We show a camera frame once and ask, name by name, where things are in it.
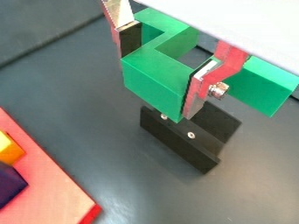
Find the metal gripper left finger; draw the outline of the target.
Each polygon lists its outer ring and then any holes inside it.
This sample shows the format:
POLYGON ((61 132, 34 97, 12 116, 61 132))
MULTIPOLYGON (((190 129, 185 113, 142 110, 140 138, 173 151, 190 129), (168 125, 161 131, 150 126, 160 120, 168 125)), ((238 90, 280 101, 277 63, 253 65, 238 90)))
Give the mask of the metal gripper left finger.
POLYGON ((128 0, 100 0, 116 43, 118 57, 125 57, 141 46, 141 23, 134 20, 128 0))

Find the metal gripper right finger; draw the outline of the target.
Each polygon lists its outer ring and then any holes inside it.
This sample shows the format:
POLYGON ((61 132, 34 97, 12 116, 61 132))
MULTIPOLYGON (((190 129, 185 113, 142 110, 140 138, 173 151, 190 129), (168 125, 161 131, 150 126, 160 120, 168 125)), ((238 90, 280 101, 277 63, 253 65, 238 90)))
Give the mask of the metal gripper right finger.
POLYGON ((246 59, 244 51, 218 41, 213 55, 190 73, 181 106, 185 119, 194 116, 209 96, 218 100, 225 96, 229 86, 222 81, 241 70, 246 59))

